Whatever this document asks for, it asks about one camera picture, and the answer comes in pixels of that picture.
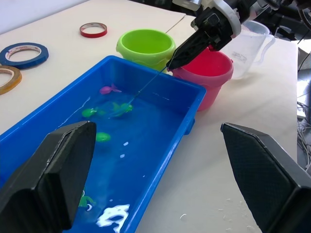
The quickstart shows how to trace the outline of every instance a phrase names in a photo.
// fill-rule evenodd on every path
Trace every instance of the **white table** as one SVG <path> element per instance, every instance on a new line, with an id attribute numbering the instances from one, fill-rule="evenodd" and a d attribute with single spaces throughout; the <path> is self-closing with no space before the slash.
<path id="1" fill-rule="evenodd" d="M 79 27 L 92 21 L 107 24 L 108 34 L 97 39 L 81 37 Z M 23 70 L 22 82 L 0 96 L 0 133 L 105 56 L 118 55 L 115 44 L 123 32 L 134 28 L 168 31 L 179 45 L 194 32 L 191 21 L 192 17 L 184 14 L 126 0 L 91 0 L 0 35 L 0 49 L 28 41 L 45 45 L 50 52 L 48 61 Z M 172 158 L 138 233 L 225 233 L 229 228 L 232 233 L 250 233 L 247 226 L 260 232 L 245 203 L 240 203 L 243 197 L 220 126 L 231 122 L 268 133 L 295 159 L 296 63 L 296 45 L 277 40 L 265 61 L 251 68 L 250 79 L 226 83 L 211 109 L 197 114 L 196 124 Z"/>
<path id="2" fill-rule="evenodd" d="M 192 20 L 186 16 L 168 32 L 177 44 L 193 33 Z M 197 114 L 137 233 L 261 232 L 234 180 L 220 126 L 230 122 L 268 133 L 296 160 L 297 46 L 277 39 L 249 74 L 245 81 L 226 83 L 214 105 Z"/>

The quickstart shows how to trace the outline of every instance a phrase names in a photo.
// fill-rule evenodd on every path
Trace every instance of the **water droplet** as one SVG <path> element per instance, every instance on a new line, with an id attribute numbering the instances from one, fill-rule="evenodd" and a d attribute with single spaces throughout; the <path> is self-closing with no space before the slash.
<path id="1" fill-rule="evenodd" d="M 187 214 L 183 214 L 182 216 L 180 216 L 179 219 L 182 220 L 183 222 L 186 222 L 187 221 Z"/>
<path id="2" fill-rule="evenodd" d="M 247 230 L 248 230 L 249 232 L 251 232 L 251 233 L 254 233 L 254 232 L 256 231 L 255 228 L 252 227 L 252 226 L 247 226 L 246 228 L 247 228 Z"/>

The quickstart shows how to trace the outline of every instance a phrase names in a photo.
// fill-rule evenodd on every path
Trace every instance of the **water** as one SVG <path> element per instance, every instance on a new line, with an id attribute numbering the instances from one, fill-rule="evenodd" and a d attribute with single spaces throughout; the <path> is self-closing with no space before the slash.
<path id="1" fill-rule="evenodd" d="M 131 112 L 119 117 L 103 116 L 103 111 L 113 107 L 113 102 L 120 106 L 132 98 L 125 93 L 98 94 L 86 100 L 83 108 L 65 123 L 86 120 L 82 111 L 94 108 L 97 113 L 88 120 L 96 123 L 97 132 L 111 136 L 110 141 L 95 144 L 85 184 L 85 196 L 93 200 L 93 203 L 88 202 L 92 208 L 89 211 L 89 206 L 78 208 L 70 233 L 120 232 L 121 225 L 134 216 L 150 179 L 162 164 L 162 156 L 184 118 L 183 114 L 159 108 L 139 98 L 132 102 Z"/>

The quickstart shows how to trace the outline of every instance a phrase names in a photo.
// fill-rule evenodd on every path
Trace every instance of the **clear plastic pitcher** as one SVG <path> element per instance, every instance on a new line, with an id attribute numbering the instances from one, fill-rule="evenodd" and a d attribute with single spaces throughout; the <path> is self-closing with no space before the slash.
<path id="1" fill-rule="evenodd" d="M 267 37 L 271 41 L 262 49 L 260 59 L 254 62 L 259 53 L 263 42 Z M 273 35 L 270 35 L 269 29 L 261 23 L 247 21 L 242 25 L 242 32 L 236 38 L 227 44 L 221 52 L 227 55 L 233 61 L 232 79 L 242 79 L 253 63 L 260 64 L 263 61 L 266 51 L 275 42 Z"/>

